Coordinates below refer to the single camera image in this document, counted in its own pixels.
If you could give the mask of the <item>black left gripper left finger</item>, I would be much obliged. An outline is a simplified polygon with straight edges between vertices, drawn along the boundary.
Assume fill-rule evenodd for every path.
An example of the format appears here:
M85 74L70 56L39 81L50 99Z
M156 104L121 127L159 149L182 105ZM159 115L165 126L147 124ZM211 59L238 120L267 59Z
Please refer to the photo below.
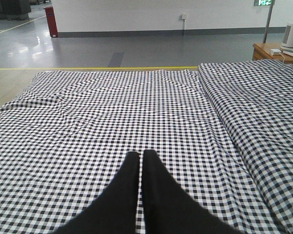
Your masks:
M134 234L140 159L128 152L110 184L79 215L59 227L56 234Z

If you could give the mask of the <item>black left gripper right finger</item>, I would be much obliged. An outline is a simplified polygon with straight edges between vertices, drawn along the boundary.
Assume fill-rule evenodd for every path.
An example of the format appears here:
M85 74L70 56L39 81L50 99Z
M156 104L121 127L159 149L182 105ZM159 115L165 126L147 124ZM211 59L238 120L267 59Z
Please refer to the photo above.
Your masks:
M237 234L195 202L154 150L144 150L142 200L148 234Z

